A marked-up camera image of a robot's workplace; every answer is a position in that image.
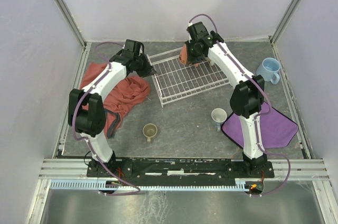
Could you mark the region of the white wire dish rack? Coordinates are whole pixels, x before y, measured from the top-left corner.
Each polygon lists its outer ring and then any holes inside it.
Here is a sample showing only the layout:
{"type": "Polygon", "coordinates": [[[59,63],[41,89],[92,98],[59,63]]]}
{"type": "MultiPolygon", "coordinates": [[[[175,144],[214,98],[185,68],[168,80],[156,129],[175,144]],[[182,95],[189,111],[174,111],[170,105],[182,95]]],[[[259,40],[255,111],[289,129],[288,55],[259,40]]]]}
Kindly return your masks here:
{"type": "Polygon", "coordinates": [[[152,80],[162,107],[230,84],[217,65],[212,66],[207,61],[198,67],[180,63],[180,50],[176,48],[148,56],[156,71],[152,80]]]}

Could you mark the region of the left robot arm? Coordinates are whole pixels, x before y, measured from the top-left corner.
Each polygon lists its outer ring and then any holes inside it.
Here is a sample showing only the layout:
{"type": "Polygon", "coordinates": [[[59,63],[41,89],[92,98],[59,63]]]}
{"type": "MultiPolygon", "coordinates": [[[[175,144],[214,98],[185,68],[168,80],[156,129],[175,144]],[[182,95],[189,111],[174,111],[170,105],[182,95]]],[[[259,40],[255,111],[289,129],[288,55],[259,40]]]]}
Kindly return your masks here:
{"type": "Polygon", "coordinates": [[[127,76],[135,72],[140,77],[156,73],[145,54],[144,44],[127,39],[100,72],[82,89],[69,93],[68,124],[76,141],[85,141],[97,162],[108,163],[114,155],[104,134],[106,111],[104,101],[127,76]]]}

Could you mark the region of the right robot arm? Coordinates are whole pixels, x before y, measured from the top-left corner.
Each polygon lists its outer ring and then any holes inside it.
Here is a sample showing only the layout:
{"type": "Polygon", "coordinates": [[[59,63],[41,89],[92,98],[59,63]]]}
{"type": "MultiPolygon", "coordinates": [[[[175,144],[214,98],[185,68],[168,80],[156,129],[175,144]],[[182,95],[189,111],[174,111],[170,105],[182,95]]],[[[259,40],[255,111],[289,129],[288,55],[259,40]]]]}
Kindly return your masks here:
{"type": "Polygon", "coordinates": [[[267,97],[265,81],[246,69],[232,54],[223,38],[215,31],[208,32],[202,22],[189,23],[189,39],[181,51],[184,64],[199,64],[206,59],[214,62],[233,86],[230,107],[239,116],[243,135],[243,160],[252,169],[267,162],[261,144],[260,116],[267,97]]]}

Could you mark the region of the small pink printed mug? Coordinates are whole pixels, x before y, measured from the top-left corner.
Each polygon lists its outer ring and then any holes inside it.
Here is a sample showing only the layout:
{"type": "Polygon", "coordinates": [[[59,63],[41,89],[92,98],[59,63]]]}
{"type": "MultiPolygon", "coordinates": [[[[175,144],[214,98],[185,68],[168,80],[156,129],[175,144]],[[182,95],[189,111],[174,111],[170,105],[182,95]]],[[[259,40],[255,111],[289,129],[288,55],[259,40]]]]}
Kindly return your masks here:
{"type": "Polygon", "coordinates": [[[179,62],[185,66],[191,66],[191,63],[188,63],[188,56],[187,56],[187,45],[184,44],[179,55],[179,62]]]}

